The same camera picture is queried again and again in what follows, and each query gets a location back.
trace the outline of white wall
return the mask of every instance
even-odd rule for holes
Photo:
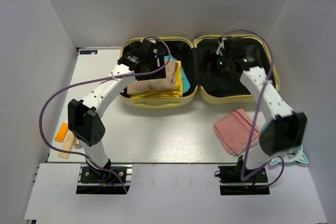
[[[184,36],[231,29],[268,34],[285,0],[51,0],[77,47],[121,46],[135,36]]]
[[[37,165],[47,157],[39,111],[69,83],[76,49],[50,0],[0,0],[0,10],[0,216],[1,223],[21,223]],[[63,100],[47,113],[50,137]]]
[[[309,171],[328,223],[336,223],[336,0],[287,0],[268,41],[281,95],[308,117]]]

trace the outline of white table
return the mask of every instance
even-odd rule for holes
[[[100,49],[96,55],[78,55],[71,84],[107,76],[119,58],[120,50]],[[67,104],[80,100],[98,84],[88,84],[68,91],[54,138],[67,117]],[[115,99],[105,111],[102,121],[106,127],[103,144],[113,163],[235,163],[237,156],[226,152],[217,139],[213,124],[234,109],[243,108],[252,118],[254,103],[211,105],[199,93],[185,106],[170,109],[141,109]],[[258,126],[265,119],[258,117]],[[61,148],[62,143],[53,141]],[[79,155],[69,159],[57,157],[51,150],[48,162],[84,162]]]

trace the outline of teal cloth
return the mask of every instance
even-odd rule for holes
[[[187,76],[185,75],[184,69],[182,68],[182,89],[183,93],[188,92],[190,89],[190,83],[188,81]]]

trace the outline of yellow cloth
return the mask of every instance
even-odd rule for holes
[[[178,66],[176,70],[176,84],[173,89],[168,90],[150,90],[143,94],[135,94],[130,95],[132,99],[141,99],[141,98],[180,98],[183,95],[183,87],[182,87],[182,67],[181,62],[178,60],[176,61]]]

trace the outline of open suitcase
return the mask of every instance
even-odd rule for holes
[[[207,50],[218,48],[218,38],[222,35],[205,35],[196,38],[193,42],[183,37],[161,37],[171,50],[174,58],[181,61],[190,83],[190,89],[181,98],[131,98],[127,93],[120,94],[123,102],[138,108],[172,108],[191,102],[200,89],[202,98],[211,104],[254,102],[249,91],[241,84],[239,77],[230,73],[224,78],[209,74],[206,69]],[[226,37],[240,38],[244,41],[244,50],[247,56],[253,56],[260,60],[266,73],[270,68],[270,52],[265,42],[256,35],[234,34]],[[121,56],[133,48],[139,46],[142,38],[133,38],[124,43],[121,48]],[[159,51],[165,50],[162,43],[157,41]],[[280,81],[275,68],[271,76],[276,90],[280,88]]]

